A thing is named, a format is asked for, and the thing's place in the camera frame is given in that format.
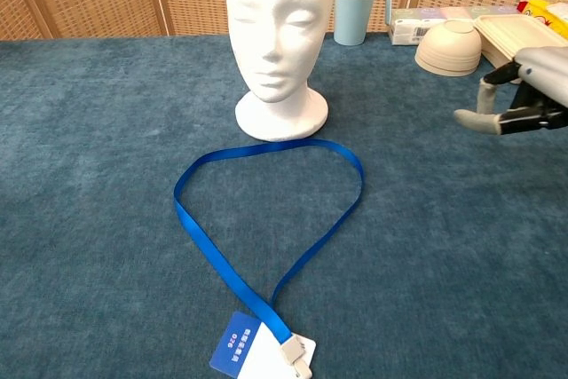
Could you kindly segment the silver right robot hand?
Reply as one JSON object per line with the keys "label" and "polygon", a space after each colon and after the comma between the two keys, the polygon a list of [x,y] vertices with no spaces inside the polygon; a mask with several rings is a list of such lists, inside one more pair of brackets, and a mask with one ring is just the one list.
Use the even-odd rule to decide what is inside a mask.
{"label": "silver right robot hand", "polygon": [[[493,111],[497,88],[518,80],[507,111]],[[479,82],[477,109],[457,109],[454,119],[463,127],[489,135],[507,135],[567,125],[567,49],[523,48],[513,60],[484,75]]]}

